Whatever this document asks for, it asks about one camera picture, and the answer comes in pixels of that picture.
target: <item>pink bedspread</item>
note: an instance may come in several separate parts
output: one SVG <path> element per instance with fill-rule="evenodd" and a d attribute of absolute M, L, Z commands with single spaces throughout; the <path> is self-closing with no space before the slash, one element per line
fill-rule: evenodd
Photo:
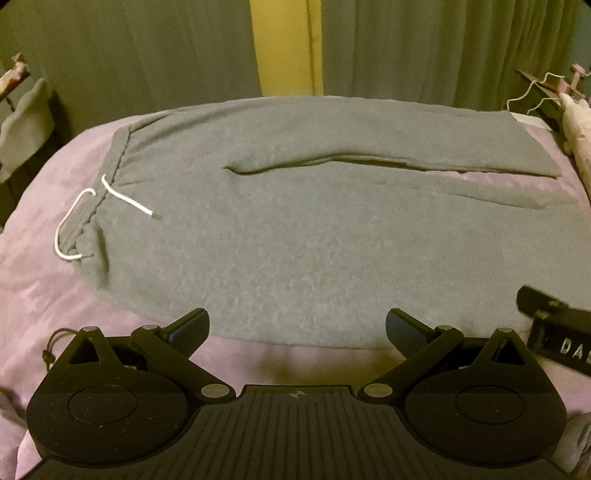
<path fill-rule="evenodd" d="M 130 117 L 80 134 L 42 169 L 24 193 L 19 207 L 0 234 L 0 387 L 12 390 L 26 407 L 46 373 L 41 351 L 58 328 L 99 326 L 106 336 L 128 335 L 153 323 L 96 298 L 68 262 L 53 251 L 55 228 L 77 194 L 92 184 L 115 130 L 142 117 Z M 496 173 L 439 173 L 484 183 L 564 189 L 577 197 L 591 221 L 591 207 L 570 160 L 551 132 L 525 126 L 560 166 L 560 179 Z M 522 332 L 527 338 L 528 332 Z M 71 336 L 54 347 L 58 356 Z M 266 345 L 210 337 L 191 360 L 231 384 L 350 384 L 354 389 L 395 366 L 401 355 L 392 350 L 344 350 Z M 591 379 L 541 360 L 570 414 L 591 412 Z M 39 458 L 24 426 L 0 414 L 0 436 L 11 429 L 0 447 L 0 478 L 17 478 Z"/>

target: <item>white lettering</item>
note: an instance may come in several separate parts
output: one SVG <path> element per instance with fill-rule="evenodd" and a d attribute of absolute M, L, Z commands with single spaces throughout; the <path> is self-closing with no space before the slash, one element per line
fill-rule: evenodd
<path fill-rule="evenodd" d="M 570 338 L 565 338 L 564 342 L 562 342 L 562 348 L 560 349 L 560 353 L 568 353 L 570 350 L 570 346 L 573 344 L 573 341 Z"/>
<path fill-rule="evenodd" d="M 573 353 L 573 358 L 577 357 L 579 360 L 583 359 L 583 344 L 579 345 L 579 348 L 577 348 L 577 351 L 575 353 Z"/>

